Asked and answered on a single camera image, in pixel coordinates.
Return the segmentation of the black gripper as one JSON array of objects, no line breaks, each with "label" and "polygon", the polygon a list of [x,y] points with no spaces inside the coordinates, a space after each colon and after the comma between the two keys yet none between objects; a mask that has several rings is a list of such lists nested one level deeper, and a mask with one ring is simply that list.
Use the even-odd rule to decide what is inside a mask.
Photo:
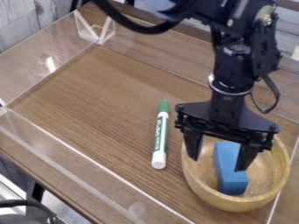
[{"label": "black gripper", "polygon": [[196,161],[202,153],[204,136],[240,144],[235,171],[248,169],[260,151],[274,145],[280,127],[258,115],[244,102],[215,101],[179,103],[175,127],[183,133],[187,154]]}]

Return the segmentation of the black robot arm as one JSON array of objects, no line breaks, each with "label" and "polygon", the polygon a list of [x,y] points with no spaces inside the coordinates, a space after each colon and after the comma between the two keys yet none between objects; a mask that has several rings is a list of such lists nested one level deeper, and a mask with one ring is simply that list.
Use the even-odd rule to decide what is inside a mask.
[{"label": "black robot arm", "polygon": [[180,103],[175,127],[183,133],[187,153],[196,160],[206,136],[239,144],[235,170],[244,171],[258,154],[268,151],[280,127],[263,117],[272,108],[252,111],[246,98],[263,81],[280,97],[268,75],[278,69],[276,0],[170,0],[159,10],[171,20],[194,18],[210,26],[215,52],[208,77],[211,99]]}]

